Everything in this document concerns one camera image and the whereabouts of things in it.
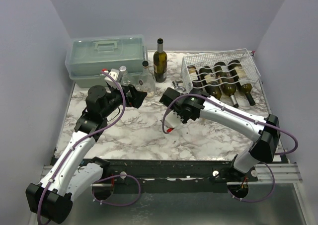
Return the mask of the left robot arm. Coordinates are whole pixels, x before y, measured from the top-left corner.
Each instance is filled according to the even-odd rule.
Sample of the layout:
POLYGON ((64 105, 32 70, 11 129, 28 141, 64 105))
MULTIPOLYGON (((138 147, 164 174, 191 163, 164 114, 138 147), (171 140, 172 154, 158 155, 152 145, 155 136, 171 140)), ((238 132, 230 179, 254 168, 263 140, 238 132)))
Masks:
POLYGON ((48 222, 61 224, 69 215, 74 200, 91 184, 111 180, 114 186, 118 175, 112 173, 110 163, 95 157, 85 169, 77 169, 87 152, 95 145, 104 130, 115 125, 108 123, 108 116, 119 106, 139 108, 147 93, 138 91, 133 85, 118 83, 108 92, 104 86, 96 85, 87 92, 86 108, 77 120, 69 144, 51 170, 38 184, 29 184, 26 197, 30 210, 48 222))

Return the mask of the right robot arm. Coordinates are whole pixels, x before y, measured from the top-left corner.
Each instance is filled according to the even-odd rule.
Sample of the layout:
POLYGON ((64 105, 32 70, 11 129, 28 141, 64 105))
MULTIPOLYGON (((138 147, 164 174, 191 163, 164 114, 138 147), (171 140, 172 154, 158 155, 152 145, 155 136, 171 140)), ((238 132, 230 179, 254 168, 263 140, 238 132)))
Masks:
POLYGON ((251 145, 236 155, 229 168, 229 177, 240 181, 260 162, 271 163, 280 140, 279 119, 273 114, 267 117, 246 113, 226 105, 199 89, 181 94, 167 88, 160 98, 167 107, 164 126, 174 129, 180 123, 202 118, 231 128, 251 140, 251 145))

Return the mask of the clear bottle dark label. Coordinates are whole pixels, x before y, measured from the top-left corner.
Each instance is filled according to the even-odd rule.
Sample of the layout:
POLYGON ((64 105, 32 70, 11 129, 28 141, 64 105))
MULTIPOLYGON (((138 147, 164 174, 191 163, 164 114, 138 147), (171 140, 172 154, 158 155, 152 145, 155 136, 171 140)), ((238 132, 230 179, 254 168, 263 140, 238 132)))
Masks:
POLYGON ((119 68, 119 74, 120 74, 120 85, 122 87, 129 86, 129 85, 136 85, 135 79, 128 73, 126 66, 121 66, 119 68))

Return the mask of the clear glass wine bottle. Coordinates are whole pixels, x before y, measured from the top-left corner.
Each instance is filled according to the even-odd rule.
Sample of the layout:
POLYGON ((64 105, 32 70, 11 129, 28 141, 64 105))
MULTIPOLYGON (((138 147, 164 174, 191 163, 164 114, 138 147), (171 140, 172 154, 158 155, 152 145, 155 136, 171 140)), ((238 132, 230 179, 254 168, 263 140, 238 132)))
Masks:
POLYGON ((140 89, 147 93, 147 98, 153 98, 156 94, 156 81, 154 75, 150 72, 148 61, 143 61, 142 66, 143 71, 139 75, 140 89))

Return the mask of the dark green brown-label wine bottle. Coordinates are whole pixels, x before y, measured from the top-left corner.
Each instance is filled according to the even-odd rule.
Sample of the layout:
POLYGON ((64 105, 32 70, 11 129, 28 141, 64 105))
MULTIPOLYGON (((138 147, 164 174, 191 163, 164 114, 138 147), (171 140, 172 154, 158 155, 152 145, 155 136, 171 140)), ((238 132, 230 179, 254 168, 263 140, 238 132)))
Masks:
POLYGON ((157 51, 154 53, 153 62, 156 82, 164 82, 167 71, 167 54, 163 50, 162 38, 157 39, 157 51))

